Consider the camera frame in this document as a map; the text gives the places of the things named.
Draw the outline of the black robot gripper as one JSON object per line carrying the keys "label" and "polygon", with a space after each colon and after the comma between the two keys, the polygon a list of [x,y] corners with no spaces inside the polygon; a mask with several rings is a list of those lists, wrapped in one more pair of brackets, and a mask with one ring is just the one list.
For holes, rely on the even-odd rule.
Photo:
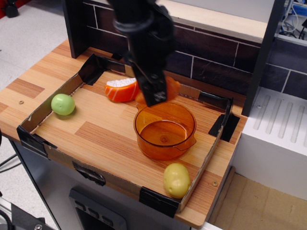
{"label": "black robot gripper", "polygon": [[148,107],[167,100],[163,69],[174,50],[174,23],[166,9],[115,11],[115,28],[129,44],[129,62]]}

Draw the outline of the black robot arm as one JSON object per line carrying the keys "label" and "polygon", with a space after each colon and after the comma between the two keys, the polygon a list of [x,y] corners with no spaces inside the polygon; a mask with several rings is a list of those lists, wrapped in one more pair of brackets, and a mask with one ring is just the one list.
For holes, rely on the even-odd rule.
{"label": "black robot arm", "polygon": [[174,23],[165,6],[154,0],[110,0],[114,27],[126,36],[125,61],[132,67],[148,107],[166,102],[164,68],[175,50]]}

